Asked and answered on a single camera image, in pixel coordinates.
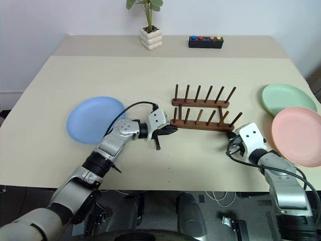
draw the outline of cable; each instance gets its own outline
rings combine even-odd
[[[94,205],[93,205],[92,222],[91,222],[91,226],[89,228],[88,236],[93,236],[94,235],[96,217],[97,217],[97,202],[95,202]]]
[[[122,114],[124,114],[126,111],[128,111],[130,108],[132,108],[135,105],[138,104],[151,104],[153,106],[153,110],[157,109],[157,104],[153,103],[153,102],[149,102],[149,101],[140,101],[140,102],[136,102],[134,104],[131,104],[129,107],[127,107],[126,109],[124,109],[118,116],[116,116],[116,118],[110,123],[108,129],[106,130],[106,133],[104,136],[109,134],[110,128],[112,127],[112,125],[115,123],[116,120],[118,120],[119,117],[121,117]]]
[[[20,214],[21,214],[22,208],[24,207],[24,204],[25,204],[25,201],[26,201],[26,197],[27,197],[27,187],[25,187],[24,198],[23,198],[23,200],[22,200],[21,207],[20,207],[20,209],[19,209],[19,212],[18,212],[18,216],[17,216],[17,218],[19,218],[19,217],[20,217]]]
[[[304,180],[306,181],[306,176],[304,174],[304,172],[302,172],[299,168],[295,167],[296,170],[301,173],[302,177],[304,178]],[[306,183],[304,183],[303,189],[306,190]]]
[[[121,194],[123,194],[123,195],[130,195],[130,193],[125,193],[125,192],[121,192],[121,191],[119,191],[119,190],[115,190],[116,192],[119,192],[119,193],[121,193]]]
[[[96,205],[97,205],[100,209],[108,212],[106,208],[104,208],[103,206],[101,206],[101,205],[99,204],[99,202],[96,202]]]
[[[221,199],[214,199],[213,197],[211,197],[210,194],[208,194],[207,191],[205,191],[205,193],[206,193],[206,195],[207,195],[209,198],[211,198],[211,199],[214,200],[214,201],[222,201],[222,200],[226,197],[226,195],[227,195],[227,192],[225,192],[224,195],[223,195],[223,197],[222,197]]]
[[[227,204],[227,205],[222,205],[222,204],[220,204],[219,200],[217,200],[217,199],[216,199],[216,202],[217,202],[217,204],[218,204],[219,206],[221,206],[221,207],[228,207],[228,206],[230,206],[230,205],[234,202],[235,198],[236,198],[236,192],[234,192],[233,200],[232,200],[229,204]]]
[[[316,218],[315,218],[315,224],[317,225],[319,220],[320,220],[320,216],[321,216],[321,210],[320,210],[320,206],[321,206],[321,201],[320,201],[320,197],[316,191],[316,189],[312,186],[311,183],[309,183],[307,180],[305,180],[304,178],[292,173],[292,172],[289,172],[289,171],[286,171],[286,170],[282,170],[282,169],[279,169],[279,168],[275,168],[275,167],[267,167],[267,166],[262,166],[262,165],[256,165],[256,164],[252,164],[252,163],[246,163],[246,162],[243,162],[243,161],[240,161],[234,157],[232,157],[232,155],[230,154],[230,146],[231,144],[229,144],[227,146],[227,149],[226,149],[226,155],[232,159],[233,161],[237,162],[237,163],[240,163],[240,164],[243,164],[243,165],[246,165],[246,166],[250,166],[250,167],[256,167],[256,168],[262,168],[262,169],[268,169],[268,170],[272,170],[272,171],[277,171],[277,172],[283,172],[283,173],[286,173],[290,176],[293,176],[299,180],[301,180],[302,182],[306,183],[307,186],[312,190],[313,194],[314,194],[314,197],[316,199],[316,209],[317,209],[317,215],[316,215]]]
[[[7,187],[7,186],[5,185],[4,188],[2,189],[2,192],[0,192],[0,194],[1,194],[1,193],[5,193],[5,192],[7,191],[7,190],[6,190],[6,187]]]

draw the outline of beige tabletop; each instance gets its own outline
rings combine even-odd
[[[22,95],[0,129],[0,184],[58,187],[81,165],[94,145],[83,145],[66,133],[72,109],[94,96],[112,96],[125,106],[136,101],[156,102],[169,117],[175,84],[179,96],[191,85],[190,96],[201,85],[212,98],[225,86],[222,99],[236,86],[228,108],[230,122],[243,115],[236,127],[255,122],[271,147],[272,116],[261,103],[262,89],[271,83],[288,83],[304,90],[321,106],[294,64],[285,58],[164,58],[52,56]],[[191,110],[195,119],[198,110]],[[203,120],[210,114],[205,109]],[[150,107],[132,108],[127,117],[144,121]],[[122,171],[108,172],[104,189],[267,191],[257,169],[229,160],[224,133],[180,129],[153,141],[128,143],[116,164]],[[302,168],[316,189],[321,189],[321,168]]]
[[[188,48],[188,36],[163,36],[161,48],[147,50],[140,36],[67,36],[54,55],[189,58],[289,58],[269,36],[224,36],[222,49]]]

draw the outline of white wall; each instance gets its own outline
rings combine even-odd
[[[0,0],[1,92],[23,91],[65,33],[137,34],[145,24],[142,9],[128,12],[125,3]],[[308,77],[321,63],[320,13],[321,0],[164,0],[154,22],[166,35],[273,36]]]

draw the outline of pink plate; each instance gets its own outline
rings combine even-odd
[[[289,161],[305,167],[321,166],[321,116],[313,110],[282,110],[273,120],[272,138]]]

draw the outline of potted plant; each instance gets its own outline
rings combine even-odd
[[[140,28],[141,43],[149,50],[162,45],[162,33],[151,22],[152,11],[159,12],[163,0],[127,0],[126,8],[130,10],[135,4],[139,4],[145,12],[148,26]]]

